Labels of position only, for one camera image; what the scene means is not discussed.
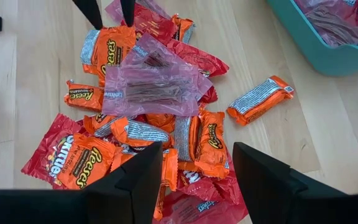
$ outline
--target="reese's peanut butter cup wrapper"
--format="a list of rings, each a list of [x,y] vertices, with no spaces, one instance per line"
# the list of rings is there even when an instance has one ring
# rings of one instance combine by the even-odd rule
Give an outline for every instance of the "reese's peanut butter cup wrapper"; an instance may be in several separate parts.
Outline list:
[[[226,145],[223,141],[224,113],[213,113],[207,110],[200,111],[201,139],[199,143],[200,156],[195,165],[208,177],[225,178],[229,169],[227,162]]]
[[[152,125],[128,120],[126,117],[115,120],[111,124],[111,132],[122,144],[132,147],[145,147],[153,142],[163,142],[163,148],[171,148],[174,140],[164,130]]]
[[[53,189],[67,189],[57,179],[57,175],[68,159],[74,133],[80,130],[81,126],[77,122],[63,114],[57,114],[34,155],[21,172],[50,183]]]
[[[167,149],[162,154],[162,185],[169,186],[172,191],[177,190],[178,180],[178,151]]]
[[[175,115],[172,114],[147,114],[147,123],[171,133],[175,129]]]
[[[234,100],[227,113],[245,126],[285,99],[292,99],[294,89],[277,76],[268,78],[250,92]]]
[[[158,192],[157,204],[155,205],[155,210],[154,210],[154,214],[153,214],[153,217],[157,221],[160,221],[162,219],[162,209],[163,209],[163,205],[164,205],[164,198],[165,198],[166,191],[167,191],[167,187],[164,185],[161,185],[160,191]]]
[[[197,116],[176,116],[175,118],[175,149],[178,149],[179,169],[198,170],[193,162],[199,155],[198,130],[200,119]]]
[[[119,65],[135,46],[135,28],[127,26],[90,30],[85,37],[81,52],[84,72],[99,77],[99,86],[104,87],[106,66]]]
[[[105,115],[102,113],[98,113],[95,116],[89,117],[87,115],[84,116],[84,127],[87,130],[87,132],[95,135],[95,132],[102,128],[104,125],[108,125],[108,128],[110,129],[109,122],[112,121],[114,118],[117,118],[117,116],[111,116],[111,115]]]
[[[188,44],[193,29],[196,27],[194,22],[190,19],[180,18],[178,14],[173,15],[171,21],[178,26],[178,31],[173,35],[173,38]]]
[[[85,188],[104,177],[110,168],[115,150],[115,145],[109,142],[74,134],[72,149],[58,180],[69,189]]]
[[[101,88],[83,84],[73,83],[68,80],[68,94],[65,95],[65,103],[87,110],[100,112],[103,104],[104,91]]]
[[[116,170],[138,153],[138,150],[135,150],[127,144],[123,144],[122,147],[117,147],[117,151],[111,163],[110,172]],[[162,158],[161,184],[169,187],[172,191],[176,191],[178,178],[178,151],[176,149],[164,150]]]

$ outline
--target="light wood surface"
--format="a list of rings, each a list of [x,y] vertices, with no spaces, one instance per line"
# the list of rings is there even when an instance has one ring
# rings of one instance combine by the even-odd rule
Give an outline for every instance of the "light wood surface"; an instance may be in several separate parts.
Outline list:
[[[104,9],[111,0],[100,0]],[[314,71],[263,0],[159,0],[169,14],[196,22],[190,44],[224,60],[230,71],[213,79],[224,111],[271,75],[296,95],[248,126],[228,115],[229,149],[242,141],[300,172],[349,194],[358,193],[358,74]],[[104,25],[114,23],[102,10]],[[92,26],[69,0],[0,0],[0,189],[48,189],[21,174],[57,113],[91,114],[63,102],[65,81],[97,85],[82,71],[80,52]],[[250,223],[249,217],[244,223]]]

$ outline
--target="teal container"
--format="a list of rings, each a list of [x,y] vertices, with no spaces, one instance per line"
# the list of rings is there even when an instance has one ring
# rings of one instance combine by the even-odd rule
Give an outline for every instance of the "teal container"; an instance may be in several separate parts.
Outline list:
[[[303,55],[318,72],[343,77],[358,72],[358,46],[330,47],[320,37],[294,0],[267,0]]]

